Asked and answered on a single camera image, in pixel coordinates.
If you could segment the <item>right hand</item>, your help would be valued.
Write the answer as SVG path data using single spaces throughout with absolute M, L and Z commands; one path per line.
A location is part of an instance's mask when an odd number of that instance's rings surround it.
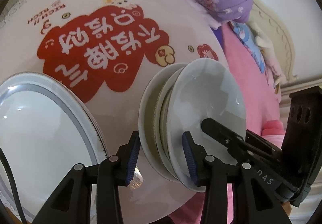
M 284 209 L 285 213 L 287 214 L 287 216 L 289 217 L 292 211 L 292 207 L 289 201 L 284 202 L 281 204 L 282 208 Z

